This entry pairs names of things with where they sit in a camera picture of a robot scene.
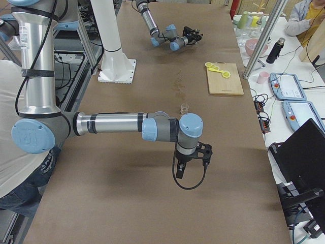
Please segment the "black thermos bottle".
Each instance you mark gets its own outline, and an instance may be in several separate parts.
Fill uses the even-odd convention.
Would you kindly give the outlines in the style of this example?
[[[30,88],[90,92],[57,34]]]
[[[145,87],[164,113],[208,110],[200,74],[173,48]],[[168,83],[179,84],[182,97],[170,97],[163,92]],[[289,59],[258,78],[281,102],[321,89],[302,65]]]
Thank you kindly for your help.
[[[283,48],[285,43],[285,38],[279,38],[279,40],[274,44],[271,52],[269,53],[266,62],[273,64],[274,61],[279,57],[280,51]]]

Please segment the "seated person grey jacket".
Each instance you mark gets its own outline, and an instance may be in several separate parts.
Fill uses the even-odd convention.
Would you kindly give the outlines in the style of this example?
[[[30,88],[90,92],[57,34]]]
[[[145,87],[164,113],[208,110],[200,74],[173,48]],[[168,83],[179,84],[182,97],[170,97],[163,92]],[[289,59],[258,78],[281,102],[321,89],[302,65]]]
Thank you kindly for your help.
[[[295,4],[284,32],[296,36],[305,47],[324,20],[324,1],[305,0]]]

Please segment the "black monitor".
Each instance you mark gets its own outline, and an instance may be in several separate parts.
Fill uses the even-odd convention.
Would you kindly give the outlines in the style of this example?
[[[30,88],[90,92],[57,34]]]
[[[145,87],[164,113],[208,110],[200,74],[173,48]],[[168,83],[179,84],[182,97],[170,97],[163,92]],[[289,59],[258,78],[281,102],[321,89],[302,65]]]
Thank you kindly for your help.
[[[324,190],[324,131],[308,119],[287,140],[269,147],[287,182],[299,193]]]

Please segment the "green tumbler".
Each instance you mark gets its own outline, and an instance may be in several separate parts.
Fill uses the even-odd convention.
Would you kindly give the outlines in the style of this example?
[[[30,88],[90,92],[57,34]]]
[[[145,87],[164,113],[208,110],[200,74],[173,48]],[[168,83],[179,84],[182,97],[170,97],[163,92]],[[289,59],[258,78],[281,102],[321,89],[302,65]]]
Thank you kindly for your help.
[[[248,11],[244,11],[241,18],[237,24],[237,29],[244,29],[248,20]]]

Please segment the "aluminium frame post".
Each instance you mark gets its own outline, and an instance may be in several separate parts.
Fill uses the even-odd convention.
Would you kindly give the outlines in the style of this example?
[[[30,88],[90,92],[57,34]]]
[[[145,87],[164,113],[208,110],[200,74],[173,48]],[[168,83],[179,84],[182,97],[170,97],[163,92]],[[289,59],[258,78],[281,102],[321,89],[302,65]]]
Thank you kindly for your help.
[[[251,75],[253,68],[259,59],[259,56],[262,53],[264,45],[268,41],[268,39],[277,23],[279,17],[281,16],[281,13],[283,12],[283,9],[285,8],[287,2],[288,2],[288,0],[278,0],[276,2],[275,6],[274,6],[273,10],[271,11],[269,18],[266,22],[265,28],[262,31],[260,38],[256,44],[253,54],[252,54],[251,58],[249,59],[249,62],[244,70],[243,79],[247,80],[249,78],[249,76]]]

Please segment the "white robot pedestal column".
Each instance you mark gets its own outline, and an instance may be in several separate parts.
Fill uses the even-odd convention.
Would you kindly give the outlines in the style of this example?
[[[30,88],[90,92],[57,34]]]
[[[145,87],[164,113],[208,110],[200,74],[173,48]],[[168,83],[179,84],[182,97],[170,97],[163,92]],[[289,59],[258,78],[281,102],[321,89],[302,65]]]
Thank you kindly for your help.
[[[91,5],[104,49],[98,81],[131,84],[137,61],[122,50],[113,1],[94,0]]]

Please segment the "clear glass cup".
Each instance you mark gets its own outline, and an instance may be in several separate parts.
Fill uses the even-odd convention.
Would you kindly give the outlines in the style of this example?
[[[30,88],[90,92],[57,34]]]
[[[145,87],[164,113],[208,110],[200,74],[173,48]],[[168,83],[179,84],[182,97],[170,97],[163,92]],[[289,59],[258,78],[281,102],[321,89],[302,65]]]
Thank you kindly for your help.
[[[185,115],[185,114],[188,114],[189,113],[189,105],[187,103],[181,104],[180,113],[182,115]]]

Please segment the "yellow plastic knife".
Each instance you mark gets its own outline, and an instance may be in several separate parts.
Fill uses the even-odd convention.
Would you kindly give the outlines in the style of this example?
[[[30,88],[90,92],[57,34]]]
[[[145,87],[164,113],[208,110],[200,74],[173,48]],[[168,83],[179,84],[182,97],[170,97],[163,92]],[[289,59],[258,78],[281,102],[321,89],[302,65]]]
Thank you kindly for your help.
[[[229,72],[229,71],[224,71],[224,70],[215,70],[215,69],[212,69],[212,68],[209,68],[208,70],[211,71],[211,72],[220,73],[221,75],[222,75],[223,72]]]

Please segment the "teach pendant tablet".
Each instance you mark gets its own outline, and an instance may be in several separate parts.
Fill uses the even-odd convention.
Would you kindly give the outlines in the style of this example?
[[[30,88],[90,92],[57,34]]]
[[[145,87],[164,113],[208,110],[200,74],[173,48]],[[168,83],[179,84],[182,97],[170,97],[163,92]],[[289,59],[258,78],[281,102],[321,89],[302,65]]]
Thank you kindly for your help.
[[[324,123],[312,102],[286,100],[282,102],[282,109],[294,132],[310,118],[324,131]]]
[[[279,100],[307,101],[296,74],[271,73],[269,82],[275,97]]]

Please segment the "lemon slice on knife end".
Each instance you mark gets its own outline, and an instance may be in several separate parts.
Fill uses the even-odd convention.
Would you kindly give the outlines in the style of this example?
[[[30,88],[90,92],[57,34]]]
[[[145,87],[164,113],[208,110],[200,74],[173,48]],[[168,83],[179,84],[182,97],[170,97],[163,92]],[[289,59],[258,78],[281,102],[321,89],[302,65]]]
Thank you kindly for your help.
[[[222,73],[222,76],[224,77],[224,78],[230,78],[230,73],[229,72],[223,72]]]

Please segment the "bamboo cutting board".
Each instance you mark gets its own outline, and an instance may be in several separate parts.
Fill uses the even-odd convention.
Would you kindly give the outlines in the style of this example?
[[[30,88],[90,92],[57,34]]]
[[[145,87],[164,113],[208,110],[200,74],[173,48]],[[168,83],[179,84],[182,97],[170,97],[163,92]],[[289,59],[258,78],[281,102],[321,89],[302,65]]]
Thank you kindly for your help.
[[[212,63],[212,64],[219,66],[220,70],[229,71],[231,76],[230,78],[224,78],[220,73],[211,72],[208,70],[209,68],[205,67],[207,72],[209,94],[233,95],[233,96],[244,95],[236,64],[232,64],[232,63]]]

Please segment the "pink plastic cup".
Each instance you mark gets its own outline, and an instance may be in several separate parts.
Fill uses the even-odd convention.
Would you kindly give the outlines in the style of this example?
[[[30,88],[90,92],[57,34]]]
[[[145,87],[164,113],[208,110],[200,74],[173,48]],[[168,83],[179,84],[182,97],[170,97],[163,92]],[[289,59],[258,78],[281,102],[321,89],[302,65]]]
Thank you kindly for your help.
[[[261,71],[258,75],[258,78],[257,78],[257,83],[258,84],[264,84],[266,83],[268,80],[269,80],[269,77],[270,77],[270,74],[266,71]]]

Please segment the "lower teach pendant tablet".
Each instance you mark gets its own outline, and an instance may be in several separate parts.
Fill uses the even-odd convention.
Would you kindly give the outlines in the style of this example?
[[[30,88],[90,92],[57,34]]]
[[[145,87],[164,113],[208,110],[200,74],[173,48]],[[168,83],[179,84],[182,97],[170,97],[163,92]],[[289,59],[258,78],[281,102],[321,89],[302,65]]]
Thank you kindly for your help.
[[[324,123],[312,102],[286,100],[282,102],[282,109],[294,132],[310,118],[324,131]]]

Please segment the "wooden mug tree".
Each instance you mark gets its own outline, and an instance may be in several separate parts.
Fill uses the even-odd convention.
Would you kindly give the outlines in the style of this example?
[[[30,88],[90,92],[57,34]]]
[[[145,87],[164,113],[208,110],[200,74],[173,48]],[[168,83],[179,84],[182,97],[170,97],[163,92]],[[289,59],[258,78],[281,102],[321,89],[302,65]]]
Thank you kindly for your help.
[[[253,1],[252,3],[255,7],[257,7],[257,13],[265,15],[265,9],[267,5],[267,0]]]

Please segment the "upper teach pendant tablet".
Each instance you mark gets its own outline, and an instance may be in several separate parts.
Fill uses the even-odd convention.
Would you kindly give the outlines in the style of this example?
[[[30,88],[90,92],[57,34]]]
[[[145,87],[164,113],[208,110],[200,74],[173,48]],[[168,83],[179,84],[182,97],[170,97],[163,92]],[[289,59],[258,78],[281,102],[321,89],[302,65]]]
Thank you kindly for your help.
[[[269,82],[275,97],[279,100],[307,101],[296,74],[271,73]]]

